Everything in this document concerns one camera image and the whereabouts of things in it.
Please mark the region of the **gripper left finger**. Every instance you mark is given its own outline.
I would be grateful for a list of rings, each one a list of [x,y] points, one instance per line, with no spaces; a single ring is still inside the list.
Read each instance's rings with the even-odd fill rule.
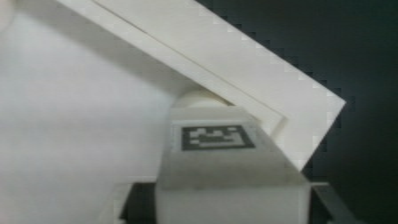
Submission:
[[[156,224],[152,182],[115,185],[97,224]]]

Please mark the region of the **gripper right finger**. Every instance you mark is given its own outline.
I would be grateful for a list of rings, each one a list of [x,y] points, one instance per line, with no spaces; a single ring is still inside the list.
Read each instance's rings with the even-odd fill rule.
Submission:
[[[310,183],[309,224],[367,224],[357,219],[326,182]]]

